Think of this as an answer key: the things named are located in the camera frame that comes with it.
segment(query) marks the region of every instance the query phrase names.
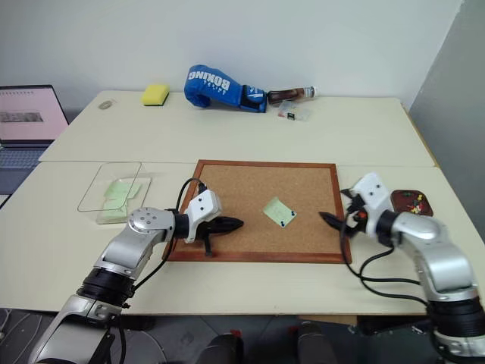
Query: yellow sponge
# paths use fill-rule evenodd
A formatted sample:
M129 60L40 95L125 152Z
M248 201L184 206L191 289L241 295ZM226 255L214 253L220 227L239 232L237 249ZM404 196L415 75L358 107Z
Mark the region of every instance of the yellow sponge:
M148 85L142 96L144 106L162 106L168 96L168 85Z

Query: transparent plastic box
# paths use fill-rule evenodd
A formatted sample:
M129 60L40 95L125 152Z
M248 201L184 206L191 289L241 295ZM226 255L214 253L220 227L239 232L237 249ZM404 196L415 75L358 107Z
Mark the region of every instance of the transparent plastic box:
M152 179L140 162L102 164L77 211L97 224L126 222L128 214L142 207Z

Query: cork board frame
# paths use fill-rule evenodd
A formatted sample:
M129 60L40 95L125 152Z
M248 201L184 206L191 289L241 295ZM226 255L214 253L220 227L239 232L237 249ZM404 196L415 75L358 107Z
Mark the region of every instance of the cork board frame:
M212 257L205 256L202 241L187 244L179 239L168 260L343 263L339 232L318 214L325 211L343 218L335 164L199 160L193 177L219 195L222 215L245 224L229 234L211 235ZM195 194L192 183L180 211ZM285 228L262 211L275 196L297 213ZM352 261L348 240L345 252Z

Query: white table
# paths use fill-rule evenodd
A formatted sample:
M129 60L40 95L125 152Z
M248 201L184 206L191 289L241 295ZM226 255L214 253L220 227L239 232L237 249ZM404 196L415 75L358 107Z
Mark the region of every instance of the white table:
M97 225L77 211L99 163L45 162L0 210L0 307L59 310L80 286L122 224ZM173 207L195 164L146 164L153 181L145 206ZM376 171L390 190L419 189L435 216L474 266L485 288L485 246L439 168L339 166L339 184L349 187ZM160 260L159 245L147 265ZM355 265L383 247L359 234L352 240ZM415 278L402 252L373 263L369 275ZM420 288L388 284L388 291L421 295ZM418 303L368 293L344 265L169 262L135 297L131 314L409 314Z
M142 93L104 91L48 148L41 161L194 163L198 159L434 166L398 99L318 98L307 122L219 105L201 109L182 93L163 107ZM105 110L98 105L114 104Z

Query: laptop screen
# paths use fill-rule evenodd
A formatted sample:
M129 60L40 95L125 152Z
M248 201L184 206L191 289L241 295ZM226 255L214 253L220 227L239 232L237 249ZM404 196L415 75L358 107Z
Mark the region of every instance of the laptop screen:
M52 86L0 87L0 140L52 141L67 120Z

